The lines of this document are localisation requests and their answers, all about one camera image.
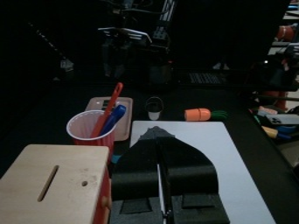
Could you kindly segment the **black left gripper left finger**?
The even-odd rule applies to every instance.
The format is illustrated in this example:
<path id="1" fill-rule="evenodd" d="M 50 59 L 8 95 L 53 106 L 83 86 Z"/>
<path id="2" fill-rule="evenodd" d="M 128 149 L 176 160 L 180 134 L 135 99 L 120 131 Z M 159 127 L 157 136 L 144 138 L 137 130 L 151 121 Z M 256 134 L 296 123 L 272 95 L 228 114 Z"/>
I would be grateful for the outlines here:
<path id="1" fill-rule="evenodd" d="M 116 162 L 109 224 L 164 224 L 156 159 L 163 132 L 157 126 L 148 128 Z"/>

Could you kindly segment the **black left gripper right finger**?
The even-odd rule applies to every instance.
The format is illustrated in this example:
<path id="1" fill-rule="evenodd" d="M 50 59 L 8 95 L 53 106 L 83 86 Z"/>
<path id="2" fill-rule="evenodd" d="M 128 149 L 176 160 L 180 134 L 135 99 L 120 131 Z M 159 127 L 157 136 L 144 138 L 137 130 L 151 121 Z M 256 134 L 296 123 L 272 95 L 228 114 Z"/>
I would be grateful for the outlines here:
<path id="1" fill-rule="evenodd" d="M 156 158 L 167 224 L 229 224 L 215 166 L 205 155 L 164 129 Z"/>

